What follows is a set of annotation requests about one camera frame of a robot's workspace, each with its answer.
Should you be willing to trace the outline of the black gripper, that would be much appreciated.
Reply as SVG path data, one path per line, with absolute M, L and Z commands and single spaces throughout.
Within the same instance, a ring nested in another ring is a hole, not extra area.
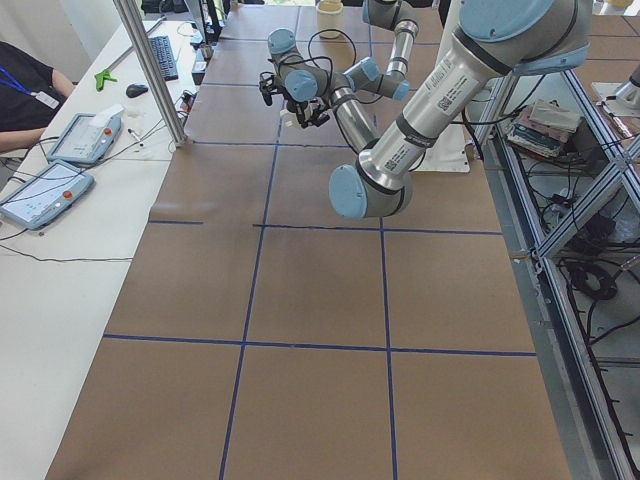
M 317 99 L 304 102 L 288 100 L 287 110 L 291 112 L 305 111 L 306 122 L 304 124 L 304 129 L 310 126 L 321 127 L 330 119 L 327 114 L 328 107 Z

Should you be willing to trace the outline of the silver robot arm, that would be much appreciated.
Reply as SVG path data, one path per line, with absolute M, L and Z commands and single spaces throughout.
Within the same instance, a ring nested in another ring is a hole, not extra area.
M 321 99 L 327 103 L 340 89 L 366 91 L 394 100 L 409 92 L 406 79 L 409 58 L 419 33 L 415 9 L 406 1 L 365 1 L 364 23 L 394 34 L 388 66 L 380 68 L 372 57 L 365 57 L 347 70 L 338 70 L 327 56 L 302 55 L 294 33 L 285 28 L 272 31 L 267 38 L 273 74 L 260 74 L 259 90 L 266 104 L 274 95 L 297 103 Z
M 384 133 L 355 94 L 365 90 L 394 99 L 408 91 L 408 60 L 419 32 L 415 9 L 403 1 L 366 1 L 364 22 L 394 34 L 385 72 L 367 58 L 346 72 L 312 66 L 294 34 L 277 29 L 267 44 L 274 65 L 272 91 L 282 94 L 301 127 L 317 121 L 311 101 L 331 109 L 358 157 L 334 170 L 329 197 L 351 219 L 386 217 L 411 199 L 409 170 L 493 78 L 555 73 L 581 65 L 589 48 L 588 1 L 463 1 L 448 16 L 458 23 L 451 46 Z

